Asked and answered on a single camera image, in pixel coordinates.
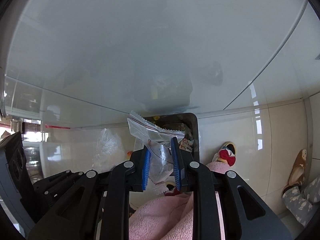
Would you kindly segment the red white slipper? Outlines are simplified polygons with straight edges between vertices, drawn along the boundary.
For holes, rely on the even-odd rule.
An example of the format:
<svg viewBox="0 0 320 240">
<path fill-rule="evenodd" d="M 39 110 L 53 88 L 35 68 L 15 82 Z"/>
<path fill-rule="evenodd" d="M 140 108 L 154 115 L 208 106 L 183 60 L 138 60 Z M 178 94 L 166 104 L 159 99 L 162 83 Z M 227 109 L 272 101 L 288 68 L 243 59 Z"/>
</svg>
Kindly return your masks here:
<svg viewBox="0 0 320 240">
<path fill-rule="evenodd" d="M 225 142 L 215 153 L 212 161 L 219 161 L 232 167 L 236 162 L 236 146 L 233 142 Z"/>
</svg>

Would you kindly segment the grey patterned pajama leg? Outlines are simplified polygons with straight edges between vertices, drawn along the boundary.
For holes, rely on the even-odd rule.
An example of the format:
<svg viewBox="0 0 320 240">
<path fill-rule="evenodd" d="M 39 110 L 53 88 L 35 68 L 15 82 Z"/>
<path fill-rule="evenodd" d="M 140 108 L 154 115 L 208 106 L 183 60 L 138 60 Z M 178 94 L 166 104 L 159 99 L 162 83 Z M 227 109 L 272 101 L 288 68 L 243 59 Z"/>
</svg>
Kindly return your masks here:
<svg viewBox="0 0 320 240">
<path fill-rule="evenodd" d="M 288 186 L 282 200 L 295 219 L 306 227 L 319 209 L 319 176 L 302 191 L 298 185 Z"/>
</svg>

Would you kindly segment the brown slipper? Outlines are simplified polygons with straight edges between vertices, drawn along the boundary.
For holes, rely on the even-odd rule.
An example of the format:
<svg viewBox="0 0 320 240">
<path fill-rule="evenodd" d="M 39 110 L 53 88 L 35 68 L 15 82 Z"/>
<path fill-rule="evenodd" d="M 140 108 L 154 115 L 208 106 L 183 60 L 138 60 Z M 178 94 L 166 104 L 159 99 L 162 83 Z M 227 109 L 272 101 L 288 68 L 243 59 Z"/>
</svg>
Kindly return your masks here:
<svg viewBox="0 0 320 240">
<path fill-rule="evenodd" d="M 298 153 L 289 175 L 287 185 L 284 187 L 282 194 L 294 186 L 302 186 L 305 182 L 305 170 L 307 167 L 307 150 L 302 149 Z"/>
</svg>

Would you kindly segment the clear zip plastic bag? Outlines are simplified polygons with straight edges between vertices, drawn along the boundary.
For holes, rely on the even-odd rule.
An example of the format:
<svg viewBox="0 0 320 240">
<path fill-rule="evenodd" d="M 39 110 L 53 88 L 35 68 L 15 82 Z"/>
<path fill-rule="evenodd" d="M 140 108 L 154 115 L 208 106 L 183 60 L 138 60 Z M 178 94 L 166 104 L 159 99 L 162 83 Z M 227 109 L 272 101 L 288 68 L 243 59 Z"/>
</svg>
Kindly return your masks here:
<svg viewBox="0 0 320 240">
<path fill-rule="evenodd" d="M 130 134 L 146 146 L 151 153 L 149 180 L 155 194 L 165 193 L 165 181 L 172 174 L 174 163 L 171 156 L 171 139 L 184 138 L 183 131 L 161 128 L 131 111 L 127 118 Z"/>
</svg>

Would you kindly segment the clear plastic wrap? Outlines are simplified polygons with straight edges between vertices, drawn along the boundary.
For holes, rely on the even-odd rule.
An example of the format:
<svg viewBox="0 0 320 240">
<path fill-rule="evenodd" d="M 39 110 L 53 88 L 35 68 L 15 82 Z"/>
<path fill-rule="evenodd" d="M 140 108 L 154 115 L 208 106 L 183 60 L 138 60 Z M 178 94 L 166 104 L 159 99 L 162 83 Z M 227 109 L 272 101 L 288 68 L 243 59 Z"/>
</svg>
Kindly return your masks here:
<svg viewBox="0 0 320 240">
<path fill-rule="evenodd" d="M 110 129 L 103 129 L 97 140 L 92 168 L 98 173 L 108 172 L 125 159 L 126 153 L 120 136 Z"/>
</svg>

